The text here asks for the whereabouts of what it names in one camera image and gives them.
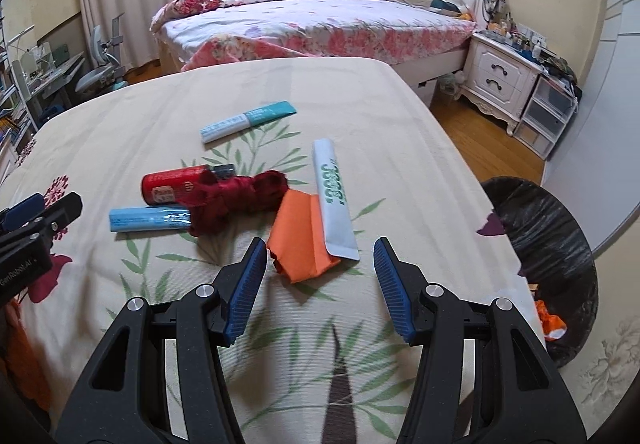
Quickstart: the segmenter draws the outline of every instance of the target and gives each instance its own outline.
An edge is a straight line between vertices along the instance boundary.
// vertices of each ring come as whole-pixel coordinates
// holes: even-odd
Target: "pink floral duvet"
[[[475,27],[384,0],[176,0],[152,24],[183,70],[292,56],[396,65],[452,50]]]

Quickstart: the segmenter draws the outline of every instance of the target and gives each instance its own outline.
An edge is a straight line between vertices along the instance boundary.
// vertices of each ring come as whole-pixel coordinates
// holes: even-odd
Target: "orange cloth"
[[[542,323],[542,331],[545,333],[546,341],[556,341],[566,334],[566,323],[560,316],[550,314],[546,309],[545,302],[541,299],[536,301],[536,310]]]
[[[9,372],[18,390],[33,399],[44,411],[51,406],[51,391],[36,355],[20,322],[20,305],[14,299],[4,307],[8,325],[8,345],[4,372]]]
[[[318,195],[288,190],[267,241],[276,270],[291,283],[316,278],[338,265],[326,252]]]

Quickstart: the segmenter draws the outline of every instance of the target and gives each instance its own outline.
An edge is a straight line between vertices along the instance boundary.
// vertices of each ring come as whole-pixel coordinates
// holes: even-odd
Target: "black garbage bag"
[[[522,263],[520,275],[539,285],[535,299],[567,325],[564,336],[546,343],[556,366],[565,366],[584,346],[598,311],[598,279],[587,239],[567,208],[533,182],[496,177],[482,188]]]

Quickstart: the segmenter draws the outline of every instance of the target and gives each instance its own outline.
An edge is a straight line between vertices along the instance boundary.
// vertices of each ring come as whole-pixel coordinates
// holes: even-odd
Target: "red spray can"
[[[233,164],[211,167],[207,164],[190,168],[150,173],[142,177],[142,198],[150,206],[172,204],[193,190],[193,184],[215,184],[236,174]]]

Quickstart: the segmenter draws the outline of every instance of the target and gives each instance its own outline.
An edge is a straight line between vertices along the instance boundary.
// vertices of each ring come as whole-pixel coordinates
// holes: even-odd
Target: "blue tube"
[[[109,212],[111,233],[131,231],[185,230],[191,226],[191,217],[186,208],[112,209]]]
[[[250,128],[251,126],[260,126],[270,120],[279,119],[281,117],[290,116],[296,113],[296,109],[287,101],[279,103],[267,104],[255,110],[250,110],[238,116],[229,117],[205,126],[200,131],[200,137],[206,144],[212,140],[217,140],[227,135],[234,134]]]

